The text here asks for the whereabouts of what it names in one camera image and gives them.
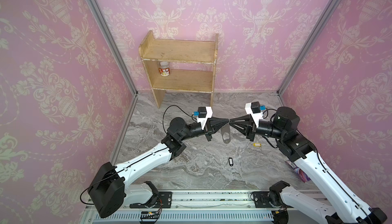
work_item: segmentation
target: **jar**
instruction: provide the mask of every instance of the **jar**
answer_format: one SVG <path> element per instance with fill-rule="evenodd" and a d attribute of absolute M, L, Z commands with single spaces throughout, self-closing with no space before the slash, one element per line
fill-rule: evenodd
<path fill-rule="evenodd" d="M 170 74 L 169 62 L 160 62 L 159 73 L 162 76 L 168 76 Z"/>

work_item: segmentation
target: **wooden shelf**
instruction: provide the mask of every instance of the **wooden shelf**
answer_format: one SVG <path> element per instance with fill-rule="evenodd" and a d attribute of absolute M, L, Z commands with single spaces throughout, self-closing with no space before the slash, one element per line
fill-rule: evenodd
<path fill-rule="evenodd" d="M 145 40 L 149 42 L 141 50 L 142 60 L 214 64 L 215 42 L 154 39 L 152 31 Z"/>
<path fill-rule="evenodd" d="M 218 34 L 211 42 L 154 39 L 149 31 L 139 45 L 139 55 L 158 108 L 166 90 L 210 93 L 210 106 L 213 105 Z M 159 74 L 158 61 L 209 64 L 213 71 L 170 69 L 170 75 L 164 77 Z"/>
<path fill-rule="evenodd" d="M 170 69 L 169 76 L 157 76 L 153 89 L 212 93 L 213 72 Z"/>

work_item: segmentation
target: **plastic bag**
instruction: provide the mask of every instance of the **plastic bag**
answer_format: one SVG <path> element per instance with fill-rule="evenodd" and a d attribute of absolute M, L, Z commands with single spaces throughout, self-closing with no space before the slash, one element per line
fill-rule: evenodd
<path fill-rule="evenodd" d="M 291 162 L 291 161 L 289 161 L 289 160 L 286 161 L 286 163 L 288 163 L 288 164 L 293 168 L 293 170 L 294 170 L 294 171 L 297 173 L 297 175 L 301 178 L 301 181 L 307 182 L 307 181 L 310 181 L 310 180 L 311 180 L 305 172 L 303 172 L 300 168 L 298 168 L 298 167 L 295 165 L 295 163 L 293 163 L 293 162 Z"/>

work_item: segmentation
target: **label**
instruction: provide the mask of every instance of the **label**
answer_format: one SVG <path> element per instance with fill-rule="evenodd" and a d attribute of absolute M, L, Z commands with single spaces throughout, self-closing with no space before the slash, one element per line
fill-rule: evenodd
<path fill-rule="evenodd" d="M 159 68 L 159 73 L 162 76 L 168 76 L 170 74 L 170 68 Z"/>

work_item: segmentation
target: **black mounting plate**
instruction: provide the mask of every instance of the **black mounting plate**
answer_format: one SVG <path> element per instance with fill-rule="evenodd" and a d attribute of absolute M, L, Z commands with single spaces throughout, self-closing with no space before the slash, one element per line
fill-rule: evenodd
<path fill-rule="evenodd" d="M 280 206 L 272 206 L 271 198 L 268 196 L 269 192 L 252 192 L 251 199 L 254 202 L 256 208 L 277 208 Z"/>
<path fill-rule="evenodd" d="M 163 209 L 170 209 L 171 208 L 171 198 L 172 198 L 172 192 L 159 192 L 158 199 L 162 201 L 162 208 Z M 146 207 L 143 204 L 130 204 L 129 207 L 131 209 L 153 209 L 153 208 L 158 208 L 161 206 L 161 203 L 159 201 L 156 202 L 155 205 L 152 207 Z"/>

